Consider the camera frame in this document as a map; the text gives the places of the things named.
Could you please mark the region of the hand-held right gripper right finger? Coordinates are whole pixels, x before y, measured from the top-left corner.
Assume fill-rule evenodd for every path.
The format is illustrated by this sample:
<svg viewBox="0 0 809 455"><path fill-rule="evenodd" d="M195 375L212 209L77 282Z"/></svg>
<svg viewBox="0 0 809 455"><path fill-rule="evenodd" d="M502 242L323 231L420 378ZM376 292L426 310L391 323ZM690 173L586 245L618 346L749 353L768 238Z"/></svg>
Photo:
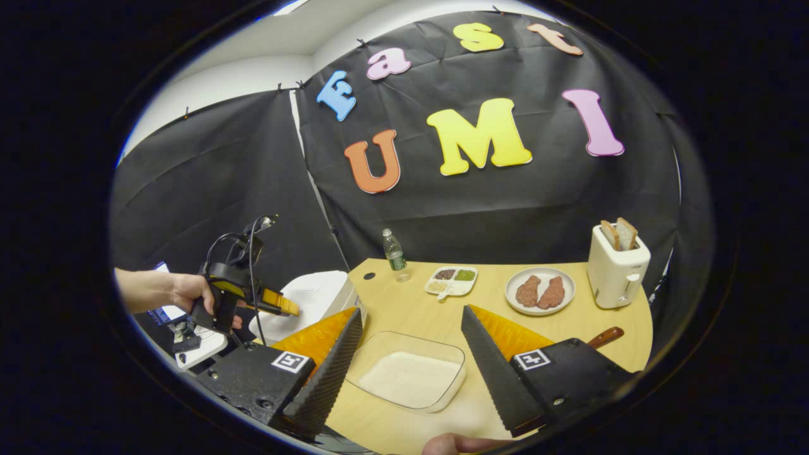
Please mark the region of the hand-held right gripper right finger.
<svg viewBox="0 0 809 455"><path fill-rule="evenodd" d="M619 327L589 343L558 343L488 310L468 305L461 330L497 414L513 437L579 420L616 397L635 374L599 351Z"/></svg>

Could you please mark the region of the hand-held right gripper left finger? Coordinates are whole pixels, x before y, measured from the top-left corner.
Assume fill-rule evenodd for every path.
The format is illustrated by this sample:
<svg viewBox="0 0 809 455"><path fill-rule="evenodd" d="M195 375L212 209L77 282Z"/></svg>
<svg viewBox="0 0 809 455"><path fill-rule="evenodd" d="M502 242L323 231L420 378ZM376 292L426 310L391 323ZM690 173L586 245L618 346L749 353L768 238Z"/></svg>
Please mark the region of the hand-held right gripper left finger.
<svg viewBox="0 0 809 455"><path fill-rule="evenodd" d="M334 406L362 332L362 311L347 308L272 346L245 343L196 378L237 411L313 441Z"/></svg>

